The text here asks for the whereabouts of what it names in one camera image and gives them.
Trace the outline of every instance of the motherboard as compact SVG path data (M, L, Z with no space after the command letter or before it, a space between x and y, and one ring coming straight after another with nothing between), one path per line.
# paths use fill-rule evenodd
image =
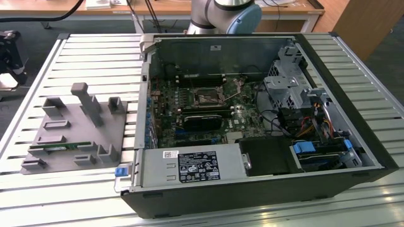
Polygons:
M234 143L265 135L243 76L181 75L149 84L158 148Z

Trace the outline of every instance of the blue latch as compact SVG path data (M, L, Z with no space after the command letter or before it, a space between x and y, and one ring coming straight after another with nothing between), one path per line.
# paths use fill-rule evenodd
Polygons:
M353 147L351 143L350 143L350 140L343 140L343 144L345 144L347 150Z
M127 176L129 168L127 167L118 167L114 169L114 177Z
M315 152L314 146L311 142L297 142L293 145L294 153L306 153L306 152Z

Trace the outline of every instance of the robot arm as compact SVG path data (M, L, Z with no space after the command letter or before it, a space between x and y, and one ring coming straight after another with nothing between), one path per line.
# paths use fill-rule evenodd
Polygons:
M26 81L22 72L26 60L21 34L17 31L0 32L0 74L9 73L18 85Z
M251 33L259 20L253 0L193 0L186 34Z

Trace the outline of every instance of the wooden cabinet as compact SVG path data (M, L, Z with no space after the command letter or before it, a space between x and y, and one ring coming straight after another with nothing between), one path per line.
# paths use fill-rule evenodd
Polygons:
M317 0L325 13L313 32L335 32L361 60L404 14L404 0Z

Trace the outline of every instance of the red wire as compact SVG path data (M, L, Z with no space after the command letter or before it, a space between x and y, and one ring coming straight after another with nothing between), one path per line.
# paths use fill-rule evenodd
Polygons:
M306 119L309 119L309 117L305 117L305 118L302 119L302 121L301 121L301 129L299 129L299 131L302 131L303 121L305 121Z

